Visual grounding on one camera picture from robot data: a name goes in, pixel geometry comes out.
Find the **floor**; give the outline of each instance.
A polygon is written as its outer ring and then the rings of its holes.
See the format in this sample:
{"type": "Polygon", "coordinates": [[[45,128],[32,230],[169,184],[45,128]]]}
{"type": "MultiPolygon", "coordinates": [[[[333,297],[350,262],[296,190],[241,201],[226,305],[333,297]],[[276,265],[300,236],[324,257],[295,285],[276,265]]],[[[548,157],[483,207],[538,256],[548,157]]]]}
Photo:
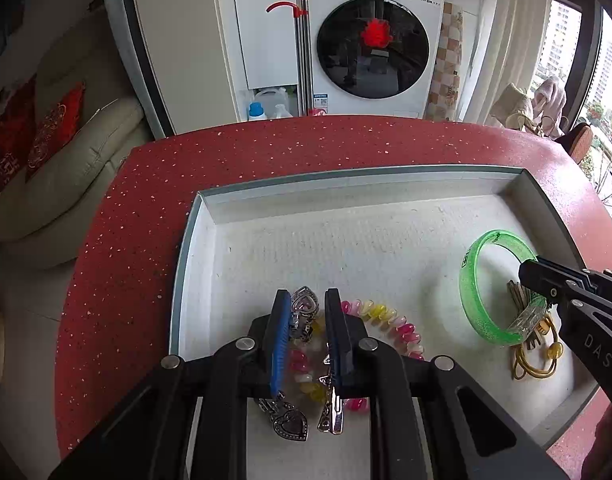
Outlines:
{"type": "Polygon", "coordinates": [[[5,358],[0,440],[28,480],[46,480],[60,457],[53,409],[54,353],[74,262],[33,270],[0,253],[5,358]]]}
{"type": "Polygon", "coordinates": [[[584,460],[595,443],[595,427],[609,404],[604,391],[599,390],[570,429],[548,450],[570,480],[581,479],[584,460]]]}

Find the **white plastic bottle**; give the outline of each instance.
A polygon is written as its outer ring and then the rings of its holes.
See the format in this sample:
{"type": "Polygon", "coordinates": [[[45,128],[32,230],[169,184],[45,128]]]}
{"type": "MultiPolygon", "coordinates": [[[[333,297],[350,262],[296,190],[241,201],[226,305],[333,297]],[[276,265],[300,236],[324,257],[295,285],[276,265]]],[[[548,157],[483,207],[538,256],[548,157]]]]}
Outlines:
{"type": "Polygon", "coordinates": [[[264,113],[262,105],[256,101],[253,101],[248,108],[248,120],[249,121],[263,121],[268,117],[264,113]]]}
{"type": "Polygon", "coordinates": [[[275,105],[284,104],[287,110],[290,109],[286,88],[282,86],[278,88],[270,87],[259,91],[252,100],[262,105],[262,108],[270,119],[273,118],[273,114],[275,113],[275,105]]]}
{"type": "Polygon", "coordinates": [[[275,105],[275,119],[284,119],[287,117],[292,117],[292,115],[286,109],[286,105],[285,104],[275,105]]]}

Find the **green bangle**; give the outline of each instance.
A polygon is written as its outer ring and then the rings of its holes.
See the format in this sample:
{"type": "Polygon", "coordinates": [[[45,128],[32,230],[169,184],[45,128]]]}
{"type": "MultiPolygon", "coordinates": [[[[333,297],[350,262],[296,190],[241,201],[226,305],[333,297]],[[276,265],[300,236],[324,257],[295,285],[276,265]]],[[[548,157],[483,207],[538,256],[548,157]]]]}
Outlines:
{"type": "Polygon", "coordinates": [[[477,260],[481,248],[495,244],[509,250],[520,263],[535,260],[531,248],[518,236],[502,230],[489,231],[475,240],[464,256],[460,270],[460,296],[466,317],[477,333],[486,341],[500,346],[513,346],[523,343],[546,314],[546,299],[534,292],[528,307],[511,323],[506,330],[500,329],[486,312],[481,303],[477,286],[477,260]]]}

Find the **white curtain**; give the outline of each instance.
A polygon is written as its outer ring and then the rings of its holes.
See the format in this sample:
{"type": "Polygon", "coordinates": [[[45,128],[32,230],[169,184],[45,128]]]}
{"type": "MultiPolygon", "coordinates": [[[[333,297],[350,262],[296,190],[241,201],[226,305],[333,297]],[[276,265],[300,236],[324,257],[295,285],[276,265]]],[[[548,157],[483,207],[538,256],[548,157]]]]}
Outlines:
{"type": "Polygon", "coordinates": [[[480,37],[465,83],[459,116],[464,122],[499,124],[493,103],[514,83],[528,89],[542,53],[551,0],[484,0],[480,37]]]}

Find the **red object in washing machine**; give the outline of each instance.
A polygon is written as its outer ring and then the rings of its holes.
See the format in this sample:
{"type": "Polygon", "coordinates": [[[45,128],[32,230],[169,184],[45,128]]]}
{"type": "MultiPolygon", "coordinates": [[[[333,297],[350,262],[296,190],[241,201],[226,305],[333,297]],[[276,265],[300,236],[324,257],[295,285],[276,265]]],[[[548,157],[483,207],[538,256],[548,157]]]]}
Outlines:
{"type": "Polygon", "coordinates": [[[390,35],[390,23],[386,20],[373,18],[360,34],[366,46],[373,48],[386,48],[394,39],[390,35]]]}

